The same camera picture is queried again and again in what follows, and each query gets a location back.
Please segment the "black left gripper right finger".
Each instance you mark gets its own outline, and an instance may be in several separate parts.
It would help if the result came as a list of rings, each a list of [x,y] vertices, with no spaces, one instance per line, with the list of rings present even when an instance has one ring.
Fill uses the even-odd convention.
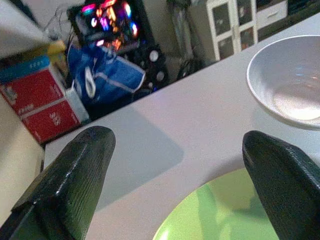
[[[242,156],[281,240],[320,238],[320,168],[300,148],[261,131],[244,134]]]

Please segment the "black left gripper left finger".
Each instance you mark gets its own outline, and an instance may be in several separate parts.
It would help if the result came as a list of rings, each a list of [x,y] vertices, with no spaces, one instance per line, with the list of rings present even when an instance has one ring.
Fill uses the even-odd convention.
[[[81,131],[28,186],[0,228],[2,240],[84,240],[100,199],[116,136]]]

